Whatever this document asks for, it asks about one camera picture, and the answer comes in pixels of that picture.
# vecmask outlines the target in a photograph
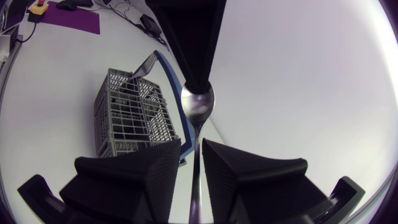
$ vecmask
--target power adapter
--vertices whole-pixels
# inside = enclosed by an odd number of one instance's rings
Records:
[[[160,34],[162,33],[162,30],[159,28],[159,26],[156,24],[155,20],[153,18],[143,14],[140,18],[142,25],[144,25],[145,30],[150,32],[152,35],[155,37],[159,37]]]

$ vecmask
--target white wall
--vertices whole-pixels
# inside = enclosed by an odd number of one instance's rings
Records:
[[[398,158],[397,53],[378,1],[229,0],[211,120],[227,145],[306,159],[327,195],[347,175],[361,205]]]

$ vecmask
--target white surface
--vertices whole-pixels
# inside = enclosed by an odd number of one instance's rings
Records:
[[[183,83],[181,71],[165,47],[111,11],[97,12],[100,35],[37,24],[12,68],[0,115],[0,165],[18,223],[39,223],[17,193],[25,181],[40,174],[59,197],[59,190],[76,175],[74,160],[96,157],[93,103],[109,67],[134,71],[159,50]],[[26,38],[32,28],[32,23],[23,22],[20,33]],[[169,82],[158,70],[159,64],[147,78],[161,85],[176,132],[183,137]],[[202,136],[222,142],[211,122],[203,128]],[[188,164],[178,170],[169,220],[174,223],[188,221],[193,159],[188,156],[187,160]],[[203,221],[212,222],[206,184],[203,188]]]
[[[306,159],[326,195],[347,175],[360,207],[398,158],[397,55],[376,0],[229,0],[211,120],[229,146]]]

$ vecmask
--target black cable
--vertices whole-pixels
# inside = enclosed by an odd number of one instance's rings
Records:
[[[132,20],[130,20],[130,19],[128,18],[128,16],[126,15],[126,12],[127,12],[128,10],[130,10],[130,7],[131,7],[131,6],[134,7],[134,8],[136,8],[136,7],[133,6],[133,5],[130,3],[130,0],[127,0],[127,1],[128,1],[128,3],[130,4],[130,6],[122,13],[121,11],[116,10],[116,7],[117,7],[119,4],[127,3],[127,2],[119,2],[119,3],[117,3],[117,5],[115,5],[115,7],[112,7],[111,5],[109,5],[109,7],[106,7],[106,6],[104,6],[104,5],[100,4],[100,3],[98,3],[97,0],[94,0],[94,2],[97,3],[99,6],[101,6],[102,8],[112,10],[116,15],[120,16],[121,18],[123,18],[124,20],[126,20],[126,21],[128,21],[130,24],[132,24],[133,26],[135,26],[135,27],[137,27],[138,29],[140,29],[141,31],[143,31],[143,33],[145,33],[146,35],[148,35],[150,38],[153,38],[153,39],[157,40],[159,43],[161,43],[162,45],[164,45],[164,46],[167,47],[166,41],[164,41],[164,39],[162,39],[162,38],[159,37],[159,36],[156,36],[156,35],[152,34],[152,33],[149,32],[148,30],[146,30],[145,27],[143,27],[142,25],[133,23]]]
[[[27,42],[27,41],[33,36],[33,33],[34,33],[35,30],[36,30],[36,25],[37,25],[37,23],[35,22],[35,26],[33,27],[33,31],[32,31],[32,33],[30,34],[30,36],[29,36],[26,40],[19,40],[19,39],[17,39],[17,41],[20,42],[20,43],[25,43],[25,42]]]
[[[129,10],[129,8],[127,10],[125,10],[123,12],[123,14],[120,11],[115,10],[112,6],[110,6],[110,8],[113,10],[114,13],[116,13],[118,16],[122,17],[123,19],[125,19],[126,21],[128,21],[129,23],[131,23],[133,26],[137,27],[138,29],[140,29],[141,31],[143,31],[143,33],[145,33],[146,35],[148,35],[150,38],[153,38],[155,40],[157,40],[159,43],[161,43],[164,46],[167,46],[166,41],[164,41],[164,39],[162,39],[159,36],[154,35],[153,33],[149,32],[148,30],[145,29],[145,27],[143,27],[140,24],[135,24],[133,23],[126,15],[126,12]]]

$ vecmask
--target spoon handle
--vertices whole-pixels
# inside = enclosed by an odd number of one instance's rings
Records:
[[[200,129],[195,127],[195,157],[193,160],[193,178],[191,192],[191,207],[189,211],[189,224],[200,223],[201,186],[200,186]]]

